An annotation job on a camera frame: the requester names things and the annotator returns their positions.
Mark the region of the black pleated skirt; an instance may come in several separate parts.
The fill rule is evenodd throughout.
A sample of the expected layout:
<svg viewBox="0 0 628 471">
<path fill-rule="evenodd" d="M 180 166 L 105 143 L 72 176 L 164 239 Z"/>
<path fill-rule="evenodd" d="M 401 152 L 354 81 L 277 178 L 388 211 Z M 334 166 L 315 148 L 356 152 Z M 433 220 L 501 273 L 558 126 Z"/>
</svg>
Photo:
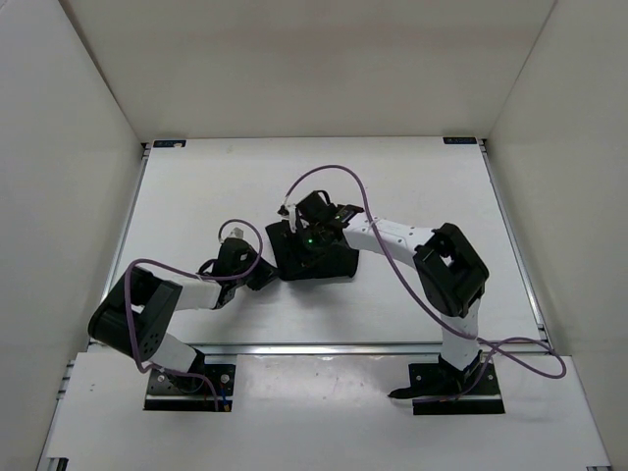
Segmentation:
<svg viewBox="0 0 628 471">
<path fill-rule="evenodd" d="M 359 263 L 359 251 L 350 248 L 333 231 L 320 227 L 297 227 L 288 221 L 265 228 L 282 281 L 353 278 Z"/>
</svg>

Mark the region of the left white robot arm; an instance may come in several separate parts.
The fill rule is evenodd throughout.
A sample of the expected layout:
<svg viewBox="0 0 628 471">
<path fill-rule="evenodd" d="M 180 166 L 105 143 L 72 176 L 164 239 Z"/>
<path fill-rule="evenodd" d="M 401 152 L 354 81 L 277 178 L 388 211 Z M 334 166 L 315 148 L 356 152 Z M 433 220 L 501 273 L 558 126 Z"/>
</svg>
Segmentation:
<svg viewBox="0 0 628 471">
<path fill-rule="evenodd" d="M 225 307 L 239 288 L 258 291 L 279 270 L 245 240 L 228 236 L 215 259 L 199 272 L 161 279 L 134 266 L 124 274 L 89 320 L 89 336 L 136 360 L 154 365 L 184 393 L 205 383 L 204 355 L 167 333 L 177 311 Z"/>
</svg>

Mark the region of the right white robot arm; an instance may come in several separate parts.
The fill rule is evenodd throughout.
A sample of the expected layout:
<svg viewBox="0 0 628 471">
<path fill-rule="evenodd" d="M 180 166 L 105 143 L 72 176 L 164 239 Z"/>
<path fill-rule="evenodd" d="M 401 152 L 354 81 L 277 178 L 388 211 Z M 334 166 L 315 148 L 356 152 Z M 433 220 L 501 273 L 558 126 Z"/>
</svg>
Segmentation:
<svg viewBox="0 0 628 471">
<path fill-rule="evenodd" d="M 397 263 L 415 269 L 442 325 L 441 384 L 462 393 L 474 383 L 480 362 L 478 312 L 489 270 L 458 226 L 406 226 L 372 216 L 365 205 L 336 205 L 321 190 L 297 204 L 283 203 L 278 214 L 288 225 L 288 260 L 300 270 L 355 272 L 353 258 L 361 251 L 384 256 L 395 271 Z"/>
</svg>

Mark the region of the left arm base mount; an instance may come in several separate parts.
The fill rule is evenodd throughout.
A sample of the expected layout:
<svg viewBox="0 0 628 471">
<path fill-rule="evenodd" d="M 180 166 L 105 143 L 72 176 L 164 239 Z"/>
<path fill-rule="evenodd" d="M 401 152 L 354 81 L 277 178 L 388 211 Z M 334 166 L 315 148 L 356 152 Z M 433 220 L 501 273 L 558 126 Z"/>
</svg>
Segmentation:
<svg viewBox="0 0 628 471">
<path fill-rule="evenodd" d="M 212 383 L 214 392 L 202 379 L 152 371 L 148 377 L 143 409 L 167 412 L 231 412 L 234 408 L 236 364 L 223 360 L 206 361 L 202 375 Z"/>
</svg>

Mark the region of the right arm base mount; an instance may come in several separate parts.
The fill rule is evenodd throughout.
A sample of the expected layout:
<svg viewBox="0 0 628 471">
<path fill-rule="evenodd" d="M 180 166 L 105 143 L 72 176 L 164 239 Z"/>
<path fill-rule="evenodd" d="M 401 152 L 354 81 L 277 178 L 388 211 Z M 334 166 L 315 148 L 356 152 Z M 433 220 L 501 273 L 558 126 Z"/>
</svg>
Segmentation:
<svg viewBox="0 0 628 471">
<path fill-rule="evenodd" d="M 505 413 L 497 372 L 492 362 L 478 366 L 459 383 L 439 363 L 410 363 L 409 385 L 391 391 L 394 400 L 410 400 L 421 415 L 501 415 Z"/>
</svg>

